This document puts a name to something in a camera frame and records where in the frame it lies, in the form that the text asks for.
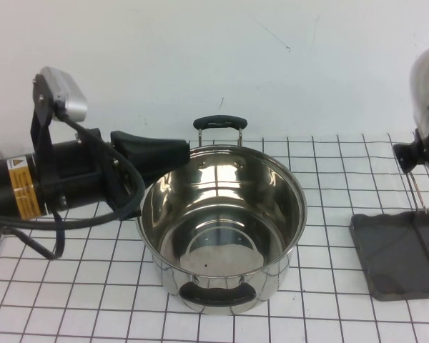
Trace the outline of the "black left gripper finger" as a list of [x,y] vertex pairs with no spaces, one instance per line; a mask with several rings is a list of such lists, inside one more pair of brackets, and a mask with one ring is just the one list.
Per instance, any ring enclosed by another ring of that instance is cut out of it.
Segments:
[[122,152],[175,152],[189,151],[189,144],[181,139],[156,139],[134,136],[123,131],[110,134],[111,143]]
[[140,154],[129,154],[126,159],[143,179],[158,179],[162,175],[187,164],[190,153],[188,149],[145,151]]

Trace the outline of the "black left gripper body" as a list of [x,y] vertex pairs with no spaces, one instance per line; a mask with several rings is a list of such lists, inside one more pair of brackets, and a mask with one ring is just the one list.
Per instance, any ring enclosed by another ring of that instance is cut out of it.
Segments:
[[39,129],[39,188],[49,213],[106,202],[118,210],[132,199],[132,186],[113,158],[91,141],[53,144]]

